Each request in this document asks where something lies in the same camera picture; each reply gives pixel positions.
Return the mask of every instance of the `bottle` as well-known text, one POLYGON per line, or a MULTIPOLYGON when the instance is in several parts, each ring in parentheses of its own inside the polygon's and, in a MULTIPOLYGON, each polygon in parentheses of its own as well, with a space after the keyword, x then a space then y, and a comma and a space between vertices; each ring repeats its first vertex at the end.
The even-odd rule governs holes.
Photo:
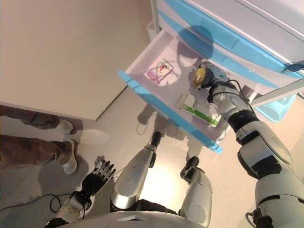
POLYGON ((206 68, 202 64, 200 64, 193 74, 192 83, 194 87, 200 88, 200 85, 203 83, 205 76, 206 68))

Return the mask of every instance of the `small package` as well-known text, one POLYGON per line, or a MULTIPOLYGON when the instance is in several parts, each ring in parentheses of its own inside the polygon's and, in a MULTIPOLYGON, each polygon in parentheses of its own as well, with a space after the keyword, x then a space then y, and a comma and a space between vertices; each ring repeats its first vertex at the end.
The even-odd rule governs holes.
POLYGON ((172 70, 173 66, 163 59, 156 68, 148 70, 146 75, 158 85, 172 70))
POLYGON ((221 118, 216 107, 207 101, 203 102, 195 98, 191 94, 182 94, 176 106, 193 116, 207 121, 212 127, 216 127, 221 118))

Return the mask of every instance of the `white drawer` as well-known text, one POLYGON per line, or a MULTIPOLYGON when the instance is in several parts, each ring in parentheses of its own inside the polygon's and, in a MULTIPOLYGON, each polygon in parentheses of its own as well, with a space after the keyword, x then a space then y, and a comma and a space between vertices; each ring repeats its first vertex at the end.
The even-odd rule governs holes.
MULTIPOLYGON (((230 129, 228 124, 221 119, 217 127, 212 127, 209 123, 181 111, 176 106, 181 94, 184 93, 191 93, 207 102, 207 89, 195 91, 190 86, 190 78, 202 59, 203 57, 193 49, 162 30, 126 72, 119 72, 119 76, 164 117, 173 121, 179 128, 194 136, 205 146, 215 152, 221 152, 222 148, 219 143, 230 129), (148 69, 156 67, 163 58, 174 68, 160 86, 157 86, 144 74, 148 69)), ((232 72, 230 72, 230 76, 239 80, 242 85, 244 82, 252 83, 232 72)))

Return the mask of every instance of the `black cable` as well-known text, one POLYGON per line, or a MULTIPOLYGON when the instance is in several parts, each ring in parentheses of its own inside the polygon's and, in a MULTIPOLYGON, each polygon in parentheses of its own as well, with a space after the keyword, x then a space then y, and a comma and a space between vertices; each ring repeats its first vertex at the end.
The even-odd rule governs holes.
POLYGON ((252 111, 254 114, 256 114, 255 111, 253 110, 253 107, 252 107, 251 104, 249 103, 250 100, 249 100, 248 98, 245 98, 244 93, 243 93, 243 91, 242 91, 242 87, 241 87, 241 85, 239 84, 239 82, 238 82, 237 80, 235 80, 235 79, 228 80, 228 82, 236 82, 236 83, 237 83, 237 86, 238 86, 238 88, 239 88, 239 92, 241 93, 244 102, 249 106, 249 108, 251 109, 251 111, 252 111))
POLYGON ((33 202, 35 202, 35 201, 37 201, 37 200, 39 200, 39 199, 41 199, 41 198, 43 198, 43 197, 45 197, 45 196, 53 196, 52 200, 51 200, 50 203, 49 203, 49 208, 50 208, 50 210, 51 210, 53 213, 57 213, 57 212, 60 210, 60 208, 61 208, 61 201, 60 201, 59 196, 67 196, 67 195, 70 195, 70 194, 71 194, 71 193, 69 193, 69 194, 68 194, 68 193, 67 193, 67 194, 60 194, 60 195, 45 194, 45 195, 40 196, 40 197, 38 197, 38 198, 36 198, 36 199, 30 201, 30 202, 27 202, 27 203, 17 204, 17 205, 14 205, 14 206, 9 206, 9 207, 2 208, 2 209, 0 210, 0 212, 4 211, 4 210, 6 210, 6 209, 9 209, 9 208, 16 208, 16 207, 21 207, 21 206, 25 206, 25 205, 31 204, 31 203, 33 203, 33 202), (53 208, 52 208, 52 203, 53 203, 53 200, 54 200, 54 199, 57 199, 57 200, 58 200, 58 203, 59 203, 59 209, 58 209, 58 210, 53 210, 53 208))
POLYGON ((115 176, 116 174, 118 174, 119 172, 121 172, 121 171, 124 170, 124 169, 125 169, 125 167, 121 168, 119 171, 117 171, 116 173, 114 173, 113 176, 112 176, 110 179, 114 178, 114 176, 115 176))
POLYGON ((248 222, 253 228, 256 228, 256 226, 250 221, 249 216, 253 217, 252 213, 247 212, 247 213, 245 214, 245 218, 246 218, 247 222, 248 222))
POLYGON ((304 94, 300 94, 300 93, 297 93, 297 95, 300 97, 300 98, 302 98, 302 99, 304 99, 304 94))
POLYGON ((85 204, 83 204, 82 206, 84 207, 84 214, 83 214, 83 216, 82 216, 82 219, 84 219, 84 218, 85 218, 85 214, 86 214, 86 213, 85 213, 85 212, 86 212, 85 204))

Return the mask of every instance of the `cable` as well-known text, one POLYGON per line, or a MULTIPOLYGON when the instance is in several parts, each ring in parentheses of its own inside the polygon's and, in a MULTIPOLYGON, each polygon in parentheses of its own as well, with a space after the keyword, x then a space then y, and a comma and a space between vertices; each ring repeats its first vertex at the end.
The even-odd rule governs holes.
POLYGON ((304 99, 304 93, 297 93, 297 95, 300 97, 300 98, 302 98, 302 99, 304 99))
POLYGON ((228 82, 236 82, 237 85, 238 85, 238 88, 239 88, 239 92, 241 93, 242 97, 243 97, 243 100, 245 101, 245 103, 249 106, 249 108, 251 109, 251 111, 253 112, 253 114, 256 114, 255 111, 253 110, 253 107, 251 106, 251 104, 249 103, 250 100, 248 98, 245 98, 244 96, 244 93, 242 91, 242 87, 241 85, 239 84, 239 82, 235 79, 231 79, 231 80, 228 80, 228 82))
POLYGON ((27 203, 17 204, 17 205, 14 205, 14 206, 9 206, 9 207, 2 208, 2 209, 0 210, 0 212, 4 211, 4 210, 6 210, 6 209, 9 209, 9 208, 16 208, 16 207, 21 207, 21 206, 25 206, 25 205, 31 204, 31 203, 33 203, 33 202, 35 202, 35 201, 37 201, 37 200, 39 200, 39 199, 41 199, 41 198, 43 198, 43 197, 45 197, 45 196, 53 196, 52 200, 51 200, 50 203, 49 203, 49 208, 50 208, 50 210, 51 210, 53 213, 57 213, 57 212, 60 210, 60 208, 61 208, 61 201, 60 201, 59 196, 66 196, 66 195, 70 195, 70 193, 69 193, 69 194, 60 194, 60 195, 45 194, 45 195, 40 196, 40 197, 38 197, 38 198, 36 198, 36 199, 30 201, 30 202, 27 202, 27 203), (53 208, 52 208, 52 203, 53 203, 53 200, 54 200, 54 199, 57 199, 57 200, 58 200, 58 203, 59 203, 59 209, 58 209, 58 210, 53 210, 53 208))
POLYGON ((113 176, 111 177, 111 179, 114 178, 114 177, 119 177, 119 176, 115 176, 115 175, 118 174, 119 172, 121 172, 122 170, 124 170, 124 168, 125 167, 121 168, 119 171, 117 171, 116 173, 114 173, 113 176))
POLYGON ((252 213, 247 212, 247 213, 245 214, 245 218, 246 218, 247 222, 248 222, 253 228, 257 228, 257 227, 250 221, 249 216, 253 217, 252 213))
POLYGON ((137 124, 136 132, 137 132, 139 135, 143 135, 143 134, 146 132, 146 130, 147 130, 147 128, 148 128, 149 120, 150 120, 150 118, 148 119, 148 123, 145 125, 145 128, 144 128, 143 133, 139 133, 139 131, 138 131, 138 127, 139 127, 139 125, 140 125, 141 123, 138 123, 138 124, 137 124))
POLYGON ((83 204, 82 206, 84 207, 84 214, 83 214, 83 216, 82 216, 82 220, 83 220, 83 219, 85 218, 85 214, 86 214, 85 212, 86 212, 86 209, 85 209, 85 204, 83 204))

